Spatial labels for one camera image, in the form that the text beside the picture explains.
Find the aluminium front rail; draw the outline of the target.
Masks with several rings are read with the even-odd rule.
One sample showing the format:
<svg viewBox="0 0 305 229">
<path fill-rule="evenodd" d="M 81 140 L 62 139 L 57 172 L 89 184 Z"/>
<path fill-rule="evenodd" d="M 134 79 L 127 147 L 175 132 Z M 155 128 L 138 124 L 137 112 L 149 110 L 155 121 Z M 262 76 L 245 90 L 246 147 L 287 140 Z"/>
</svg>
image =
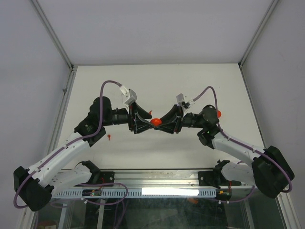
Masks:
<svg viewBox="0 0 305 229">
<path fill-rule="evenodd" d="M 202 188 L 198 182 L 199 171 L 213 171 L 208 169 L 108 169 L 102 171 L 114 171 L 115 180 L 113 187 L 118 183 L 127 188 L 143 187 L 170 187 L 170 188 Z M 98 184 L 88 183 L 89 187 L 100 187 Z"/>
</svg>

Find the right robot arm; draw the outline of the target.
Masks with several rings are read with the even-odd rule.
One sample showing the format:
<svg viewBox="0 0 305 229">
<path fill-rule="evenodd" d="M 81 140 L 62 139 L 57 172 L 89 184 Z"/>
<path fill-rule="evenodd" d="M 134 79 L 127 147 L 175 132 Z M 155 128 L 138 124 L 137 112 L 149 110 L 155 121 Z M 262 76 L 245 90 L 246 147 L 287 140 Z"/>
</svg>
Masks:
<svg viewBox="0 0 305 229">
<path fill-rule="evenodd" d="M 256 186 L 265 196 L 277 197 L 292 190 L 295 175 L 281 151 L 270 146 L 263 148 L 229 136 L 219 127 L 218 112 L 212 105 L 205 106 L 198 114 L 184 114 L 180 106 L 173 108 L 162 118 L 152 119 L 154 129 L 170 134 L 182 128 L 199 128 L 197 136 L 203 146 L 225 152 L 241 161 L 219 160 L 213 168 L 213 180 L 219 185 L 227 181 L 240 181 Z"/>
</svg>

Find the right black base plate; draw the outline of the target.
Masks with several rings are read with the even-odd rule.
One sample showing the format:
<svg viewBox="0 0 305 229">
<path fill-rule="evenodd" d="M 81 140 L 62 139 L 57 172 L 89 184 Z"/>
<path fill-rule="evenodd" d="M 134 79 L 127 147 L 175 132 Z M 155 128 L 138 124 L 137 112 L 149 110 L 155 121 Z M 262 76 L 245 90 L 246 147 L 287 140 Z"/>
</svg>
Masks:
<svg viewBox="0 0 305 229">
<path fill-rule="evenodd" d="M 214 186 L 214 173 L 213 171 L 199 171 L 198 172 L 199 186 Z"/>
</svg>

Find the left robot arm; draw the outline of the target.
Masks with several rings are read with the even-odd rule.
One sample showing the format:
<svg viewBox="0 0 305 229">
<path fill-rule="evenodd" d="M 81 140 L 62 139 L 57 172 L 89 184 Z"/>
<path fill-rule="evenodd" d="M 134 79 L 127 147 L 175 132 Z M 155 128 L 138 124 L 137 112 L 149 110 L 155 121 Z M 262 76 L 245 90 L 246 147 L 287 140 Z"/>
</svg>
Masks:
<svg viewBox="0 0 305 229">
<path fill-rule="evenodd" d="M 22 166 L 13 172 L 13 204 L 21 208 L 17 198 L 31 211 L 44 208 L 53 196 L 79 184 L 96 185 L 100 180 L 100 169 L 90 160 L 81 162 L 68 172 L 60 171 L 76 156 L 88 150 L 106 135 L 105 127 L 127 124 L 134 132 L 137 121 L 149 121 L 152 115 L 143 110 L 135 100 L 126 108 L 112 109 L 108 97 L 97 97 L 89 108 L 87 116 L 75 127 L 66 141 L 34 165 Z"/>
</svg>

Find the red charging case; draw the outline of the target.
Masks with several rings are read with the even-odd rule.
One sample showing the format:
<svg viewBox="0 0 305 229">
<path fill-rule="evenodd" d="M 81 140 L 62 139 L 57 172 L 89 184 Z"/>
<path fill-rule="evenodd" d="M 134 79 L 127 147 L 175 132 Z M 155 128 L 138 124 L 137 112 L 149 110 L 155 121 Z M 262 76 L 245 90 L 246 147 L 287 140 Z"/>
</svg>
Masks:
<svg viewBox="0 0 305 229">
<path fill-rule="evenodd" d="M 162 120 L 159 118 L 154 118 L 150 121 L 153 126 L 160 126 L 162 124 Z"/>
<path fill-rule="evenodd" d="M 222 113 L 220 110 L 217 111 L 217 117 L 220 118 L 222 116 Z"/>
</svg>

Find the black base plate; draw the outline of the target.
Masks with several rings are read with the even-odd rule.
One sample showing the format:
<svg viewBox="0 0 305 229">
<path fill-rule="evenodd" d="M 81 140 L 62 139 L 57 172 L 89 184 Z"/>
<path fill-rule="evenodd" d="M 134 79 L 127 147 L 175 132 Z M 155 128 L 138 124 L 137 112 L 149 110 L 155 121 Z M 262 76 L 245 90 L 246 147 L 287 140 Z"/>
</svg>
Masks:
<svg viewBox="0 0 305 229">
<path fill-rule="evenodd" d="M 114 171 L 101 171 L 99 177 L 95 184 L 98 184 L 101 187 L 101 184 L 107 184 L 107 187 L 113 187 L 115 180 L 115 172 Z"/>
<path fill-rule="evenodd" d="M 214 173 L 213 171 L 199 171 L 198 172 L 199 186 L 214 186 Z"/>
</svg>

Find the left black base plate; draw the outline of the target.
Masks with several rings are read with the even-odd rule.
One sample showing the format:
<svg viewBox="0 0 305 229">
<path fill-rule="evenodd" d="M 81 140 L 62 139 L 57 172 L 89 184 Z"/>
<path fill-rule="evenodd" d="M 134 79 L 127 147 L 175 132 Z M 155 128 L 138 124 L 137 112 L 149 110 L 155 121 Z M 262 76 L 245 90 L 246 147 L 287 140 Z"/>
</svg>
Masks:
<svg viewBox="0 0 305 229">
<path fill-rule="evenodd" d="M 107 187 L 113 187 L 115 180 L 115 172 L 114 171 L 101 171 L 99 177 L 95 184 L 98 184 L 101 187 L 101 184 L 107 184 Z"/>
</svg>

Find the small green-lit circuit board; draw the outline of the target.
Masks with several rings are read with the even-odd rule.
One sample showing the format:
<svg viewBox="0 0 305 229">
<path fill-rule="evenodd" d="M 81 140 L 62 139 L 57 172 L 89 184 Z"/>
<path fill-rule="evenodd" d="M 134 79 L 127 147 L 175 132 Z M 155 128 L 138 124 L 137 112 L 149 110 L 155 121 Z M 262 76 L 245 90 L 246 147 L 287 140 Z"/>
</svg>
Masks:
<svg viewBox="0 0 305 229">
<path fill-rule="evenodd" d="M 83 197 L 98 197 L 102 195 L 102 189 L 84 189 L 82 192 Z"/>
</svg>

